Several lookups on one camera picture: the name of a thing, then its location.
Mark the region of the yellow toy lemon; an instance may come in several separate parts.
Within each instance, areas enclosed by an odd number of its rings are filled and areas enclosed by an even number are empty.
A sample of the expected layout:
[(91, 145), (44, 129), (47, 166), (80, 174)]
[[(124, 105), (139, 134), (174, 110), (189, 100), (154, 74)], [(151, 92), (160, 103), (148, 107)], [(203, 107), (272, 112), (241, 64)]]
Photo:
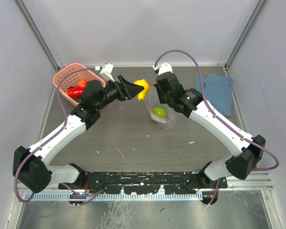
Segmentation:
[(138, 93), (137, 99), (143, 101), (150, 91), (150, 84), (146, 80), (137, 80), (134, 82), (135, 85), (142, 86), (144, 89)]

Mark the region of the green toy apple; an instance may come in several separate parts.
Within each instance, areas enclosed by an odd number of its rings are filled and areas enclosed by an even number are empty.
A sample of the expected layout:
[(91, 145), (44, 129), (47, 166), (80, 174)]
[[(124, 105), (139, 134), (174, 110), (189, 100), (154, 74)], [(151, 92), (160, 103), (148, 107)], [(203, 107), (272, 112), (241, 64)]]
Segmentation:
[(161, 107), (154, 107), (153, 111), (156, 115), (166, 118), (166, 111)]

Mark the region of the clear zip top bag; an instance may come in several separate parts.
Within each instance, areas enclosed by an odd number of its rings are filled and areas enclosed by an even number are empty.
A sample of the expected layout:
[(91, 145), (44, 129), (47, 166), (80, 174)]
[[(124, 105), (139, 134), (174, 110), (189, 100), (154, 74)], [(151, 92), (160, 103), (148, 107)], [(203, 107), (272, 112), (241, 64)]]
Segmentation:
[(171, 131), (175, 125), (175, 111), (167, 104), (161, 104), (158, 93), (152, 83), (144, 99), (144, 104), (150, 119), (166, 131)]

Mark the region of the red toy apple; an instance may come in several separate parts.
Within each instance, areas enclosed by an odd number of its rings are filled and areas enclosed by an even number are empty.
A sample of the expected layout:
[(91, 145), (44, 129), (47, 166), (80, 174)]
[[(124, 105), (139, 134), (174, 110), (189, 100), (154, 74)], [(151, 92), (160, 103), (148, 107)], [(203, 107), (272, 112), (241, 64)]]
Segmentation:
[(77, 86), (80, 87), (80, 88), (85, 88), (86, 87), (86, 84), (87, 84), (87, 81), (86, 80), (81, 80), (77, 83)]

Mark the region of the red toy pepper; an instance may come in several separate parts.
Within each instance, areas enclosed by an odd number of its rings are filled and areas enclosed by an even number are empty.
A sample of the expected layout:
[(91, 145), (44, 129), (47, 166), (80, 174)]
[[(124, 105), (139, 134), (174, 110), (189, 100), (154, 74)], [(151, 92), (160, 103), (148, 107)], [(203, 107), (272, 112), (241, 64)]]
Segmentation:
[(68, 89), (65, 94), (67, 96), (69, 96), (70, 98), (80, 98), (82, 97), (84, 88), (82, 87), (74, 87), (74, 88), (70, 88)]

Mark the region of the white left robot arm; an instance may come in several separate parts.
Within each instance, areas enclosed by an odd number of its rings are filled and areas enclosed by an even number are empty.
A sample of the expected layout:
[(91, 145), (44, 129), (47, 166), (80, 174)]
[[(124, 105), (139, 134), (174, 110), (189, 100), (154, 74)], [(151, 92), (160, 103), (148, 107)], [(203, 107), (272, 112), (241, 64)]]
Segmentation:
[(72, 141), (93, 126), (100, 111), (115, 100), (134, 98), (144, 87), (125, 80), (109, 80), (105, 87), (97, 80), (89, 81), (83, 90), (82, 101), (65, 121), (44, 139), (30, 148), (18, 147), (14, 152), (13, 176), (33, 193), (43, 191), (50, 184), (69, 183), (75, 189), (84, 187), (86, 177), (76, 165), (50, 167), (52, 159)]

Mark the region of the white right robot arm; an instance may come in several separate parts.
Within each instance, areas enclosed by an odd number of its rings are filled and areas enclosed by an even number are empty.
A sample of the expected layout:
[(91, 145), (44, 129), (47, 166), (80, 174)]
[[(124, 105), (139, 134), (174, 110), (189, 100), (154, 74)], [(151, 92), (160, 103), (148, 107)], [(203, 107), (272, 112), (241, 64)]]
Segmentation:
[(198, 180), (205, 188), (212, 187), (216, 180), (234, 176), (244, 180), (255, 168), (263, 155), (266, 140), (261, 136), (244, 132), (229, 120), (225, 126), (220, 120), (221, 114), (214, 114), (215, 109), (203, 100), (202, 94), (190, 88), (185, 90), (177, 76), (165, 72), (156, 77), (155, 84), (160, 103), (167, 104), (177, 113), (199, 123), (219, 139), (231, 155), (218, 161), (207, 163), (198, 173)]

